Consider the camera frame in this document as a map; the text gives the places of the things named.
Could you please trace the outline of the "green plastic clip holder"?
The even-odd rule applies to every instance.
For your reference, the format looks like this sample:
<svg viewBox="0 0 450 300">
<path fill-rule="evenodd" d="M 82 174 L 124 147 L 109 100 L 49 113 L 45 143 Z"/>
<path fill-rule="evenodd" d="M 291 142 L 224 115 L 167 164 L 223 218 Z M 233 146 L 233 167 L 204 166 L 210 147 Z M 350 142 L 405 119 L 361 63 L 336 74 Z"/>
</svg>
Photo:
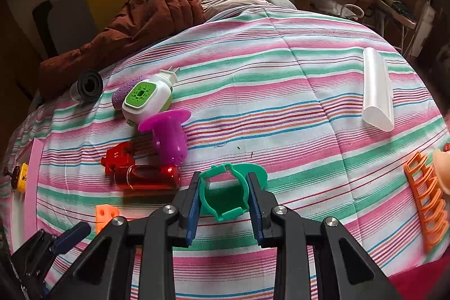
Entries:
<svg viewBox="0 0 450 300">
<path fill-rule="evenodd" d="M 259 186 L 266 188 L 268 174 L 260 165 L 225 163 L 213 165 L 199 174 L 201 214 L 212 215 L 217 222 L 235 220 L 249 211 L 249 184 L 246 177 L 254 173 Z"/>
</svg>

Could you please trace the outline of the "orange cube block toy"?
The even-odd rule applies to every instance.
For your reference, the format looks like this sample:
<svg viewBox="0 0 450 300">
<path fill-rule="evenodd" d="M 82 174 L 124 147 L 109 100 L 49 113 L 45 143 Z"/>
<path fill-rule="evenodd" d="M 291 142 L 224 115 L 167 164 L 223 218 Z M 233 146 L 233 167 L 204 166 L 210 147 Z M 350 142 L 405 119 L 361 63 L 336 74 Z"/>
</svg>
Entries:
<svg viewBox="0 0 450 300">
<path fill-rule="evenodd" d="M 109 204 L 96 205 L 94 211 L 96 234 L 99 234 L 112 218 L 120 215 L 119 209 Z"/>
</svg>

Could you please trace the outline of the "magenta perforated strainer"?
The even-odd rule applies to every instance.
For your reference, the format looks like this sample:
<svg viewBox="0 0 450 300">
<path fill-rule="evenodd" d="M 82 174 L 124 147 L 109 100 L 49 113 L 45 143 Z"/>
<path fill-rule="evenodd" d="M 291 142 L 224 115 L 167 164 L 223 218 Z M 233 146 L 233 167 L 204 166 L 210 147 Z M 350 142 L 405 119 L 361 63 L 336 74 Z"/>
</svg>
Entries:
<svg viewBox="0 0 450 300">
<path fill-rule="evenodd" d="M 182 124 L 191 117 L 186 109 L 157 113 L 138 125 L 138 130 L 152 134 L 152 145 L 162 165 L 179 166 L 187 157 L 187 135 Z"/>
</svg>

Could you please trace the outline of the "white green plug-in device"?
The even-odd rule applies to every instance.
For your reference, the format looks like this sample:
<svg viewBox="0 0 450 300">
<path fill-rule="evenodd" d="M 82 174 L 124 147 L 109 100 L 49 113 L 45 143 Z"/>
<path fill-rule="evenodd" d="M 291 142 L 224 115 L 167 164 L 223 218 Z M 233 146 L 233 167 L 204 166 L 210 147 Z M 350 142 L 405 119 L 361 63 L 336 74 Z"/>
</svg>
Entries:
<svg viewBox="0 0 450 300">
<path fill-rule="evenodd" d="M 122 113 L 127 121 L 139 125 L 145 119 L 163 112 L 172 103 L 174 85 L 178 82 L 179 68 L 161 69 L 132 87 L 122 103 Z"/>
</svg>

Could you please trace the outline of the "white pink-edged tray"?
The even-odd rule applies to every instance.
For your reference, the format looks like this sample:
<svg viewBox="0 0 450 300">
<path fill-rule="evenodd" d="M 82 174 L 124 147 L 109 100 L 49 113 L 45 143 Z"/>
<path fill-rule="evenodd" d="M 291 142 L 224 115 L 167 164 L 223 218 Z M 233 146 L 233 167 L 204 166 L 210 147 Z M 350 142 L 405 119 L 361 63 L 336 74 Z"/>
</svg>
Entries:
<svg viewBox="0 0 450 300">
<path fill-rule="evenodd" d="M 10 224 L 12 251 L 16 251 L 37 231 L 37 184 L 44 143 L 33 139 L 20 150 L 13 168 L 28 164 L 25 193 L 12 191 Z"/>
</svg>

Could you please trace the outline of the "yellow plastic block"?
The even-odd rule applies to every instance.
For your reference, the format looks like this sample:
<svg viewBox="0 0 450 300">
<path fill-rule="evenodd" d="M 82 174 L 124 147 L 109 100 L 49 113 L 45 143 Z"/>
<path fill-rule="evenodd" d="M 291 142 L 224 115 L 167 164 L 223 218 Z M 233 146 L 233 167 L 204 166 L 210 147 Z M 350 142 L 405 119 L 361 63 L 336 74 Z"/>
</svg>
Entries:
<svg viewBox="0 0 450 300">
<path fill-rule="evenodd" d="M 22 163 L 20 166 L 17 166 L 14 170 L 14 173 L 15 173 L 15 189 L 19 193 L 25 193 L 28 177 L 28 164 Z"/>
</svg>

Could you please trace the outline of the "red plastic bottle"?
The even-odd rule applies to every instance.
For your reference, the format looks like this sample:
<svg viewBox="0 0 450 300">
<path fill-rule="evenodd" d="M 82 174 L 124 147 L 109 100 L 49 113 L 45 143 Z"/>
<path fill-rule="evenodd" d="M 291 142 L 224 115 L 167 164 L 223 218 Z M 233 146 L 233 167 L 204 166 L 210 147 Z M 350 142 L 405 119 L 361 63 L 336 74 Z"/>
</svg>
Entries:
<svg viewBox="0 0 450 300">
<path fill-rule="evenodd" d="M 176 166 L 136 164 L 130 142 L 121 142 L 108 149 L 100 162 L 105 174 L 122 190 L 145 190 L 159 195 L 175 192 L 181 184 Z"/>
</svg>

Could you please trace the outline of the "striped bed sheet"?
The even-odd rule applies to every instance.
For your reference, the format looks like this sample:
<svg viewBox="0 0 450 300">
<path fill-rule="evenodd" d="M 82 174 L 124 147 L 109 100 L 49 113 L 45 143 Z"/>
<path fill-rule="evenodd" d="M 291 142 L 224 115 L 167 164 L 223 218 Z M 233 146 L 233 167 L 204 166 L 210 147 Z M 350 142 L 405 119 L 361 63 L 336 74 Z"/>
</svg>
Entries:
<svg viewBox="0 0 450 300">
<path fill-rule="evenodd" d="M 394 129 L 367 124 L 363 51 L 386 61 Z M 266 190 L 290 213 L 339 220 L 387 276 L 434 263 L 449 252 L 444 237 L 423 246 L 416 204 L 404 173 L 415 152 L 431 157 L 449 142 L 436 101 L 415 69 L 373 30 L 353 21 L 277 6 L 222 12 L 133 53 L 102 71 L 104 90 L 85 106 L 65 94 L 44 103 L 12 133 L 1 166 L 13 168 L 33 139 L 44 149 L 37 184 L 37 227 L 62 234 L 95 223 L 96 205 L 128 220 L 169 204 L 120 189 L 101 157 L 130 142 L 139 165 L 154 164 L 152 136 L 115 110 L 115 90 L 132 78 L 179 68 L 171 108 L 186 109 L 188 154 L 181 187 L 195 171 L 251 163 L 265 168 Z"/>
</svg>

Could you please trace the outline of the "purple oval soap box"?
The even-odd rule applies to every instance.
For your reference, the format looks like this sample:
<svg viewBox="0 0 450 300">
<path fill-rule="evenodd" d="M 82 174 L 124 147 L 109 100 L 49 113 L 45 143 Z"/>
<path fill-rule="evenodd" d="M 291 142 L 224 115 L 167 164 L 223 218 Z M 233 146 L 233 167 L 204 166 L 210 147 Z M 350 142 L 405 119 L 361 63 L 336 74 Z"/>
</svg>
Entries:
<svg viewBox="0 0 450 300">
<path fill-rule="evenodd" d="M 144 75 L 133 78 L 129 80 L 127 83 L 119 87 L 112 95 L 111 103 L 115 110 L 121 110 L 122 104 L 126 98 L 126 96 L 130 93 L 133 87 L 140 81 L 145 79 Z"/>
</svg>

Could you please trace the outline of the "translucent white tube case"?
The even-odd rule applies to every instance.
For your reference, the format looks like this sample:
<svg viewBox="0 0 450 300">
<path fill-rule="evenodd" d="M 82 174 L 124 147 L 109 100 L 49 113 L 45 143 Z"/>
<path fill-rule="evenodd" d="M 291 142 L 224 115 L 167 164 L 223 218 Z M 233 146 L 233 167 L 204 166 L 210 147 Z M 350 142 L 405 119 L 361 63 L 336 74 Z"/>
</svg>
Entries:
<svg viewBox="0 0 450 300">
<path fill-rule="evenodd" d="M 363 120 L 384 132 L 394 129 L 393 89 L 383 56 L 374 48 L 363 51 Z"/>
</svg>

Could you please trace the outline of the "black grey cylinder cap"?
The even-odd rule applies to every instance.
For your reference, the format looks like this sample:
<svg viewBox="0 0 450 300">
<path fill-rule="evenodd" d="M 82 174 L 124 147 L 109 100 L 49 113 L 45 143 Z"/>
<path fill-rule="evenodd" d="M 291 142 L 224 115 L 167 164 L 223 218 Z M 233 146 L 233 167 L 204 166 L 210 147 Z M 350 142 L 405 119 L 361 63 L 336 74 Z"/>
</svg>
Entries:
<svg viewBox="0 0 450 300">
<path fill-rule="evenodd" d="M 69 95 L 75 102 L 92 103 L 102 95 L 103 79 L 97 71 L 83 71 L 70 87 Z"/>
</svg>

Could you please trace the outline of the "orange plastic rack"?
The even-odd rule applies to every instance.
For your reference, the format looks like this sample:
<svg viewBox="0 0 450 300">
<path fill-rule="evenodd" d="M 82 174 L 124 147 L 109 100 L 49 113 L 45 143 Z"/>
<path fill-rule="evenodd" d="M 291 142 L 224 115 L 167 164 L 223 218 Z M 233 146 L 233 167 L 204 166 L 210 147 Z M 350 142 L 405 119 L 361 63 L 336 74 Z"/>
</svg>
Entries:
<svg viewBox="0 0 450 300">
<path fill-rule="evenodd" d="M 423 246 L 429 253 L 449 229 L 446 201 L 428 155 L 413 153 L 404 164 L 404 173 L 412 191 L 422 231 Z"/>
</svg>

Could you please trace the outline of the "peach round object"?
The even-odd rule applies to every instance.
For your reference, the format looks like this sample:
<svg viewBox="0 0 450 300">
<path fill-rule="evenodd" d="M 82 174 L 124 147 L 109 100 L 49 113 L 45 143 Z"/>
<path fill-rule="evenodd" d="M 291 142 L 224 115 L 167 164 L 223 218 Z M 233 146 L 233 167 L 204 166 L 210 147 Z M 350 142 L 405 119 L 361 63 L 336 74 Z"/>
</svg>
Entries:
<svg viewBox="0 0 450 300">
<path fill-rule="evenodd" d="M 442 191 L 450 195 L 450 155 L 439 149 L 433 151 L 433 168 Z"/>
</svg>

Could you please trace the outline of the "rust brown quilt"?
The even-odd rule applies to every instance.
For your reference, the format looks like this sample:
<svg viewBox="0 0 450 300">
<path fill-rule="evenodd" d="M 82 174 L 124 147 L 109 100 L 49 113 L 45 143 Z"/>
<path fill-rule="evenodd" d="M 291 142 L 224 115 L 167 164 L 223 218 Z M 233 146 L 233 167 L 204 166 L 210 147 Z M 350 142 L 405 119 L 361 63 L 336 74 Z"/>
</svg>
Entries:
<svg viewBox="0 0 450 300">
<path fill-rule="evenodd" d="M 89 69 L 102 69 L 155 41 L 206 21 L 199 0 L 128 0 L 91 42 L 40 64 L 41 98 L 58 98 Z"/>
</svg>

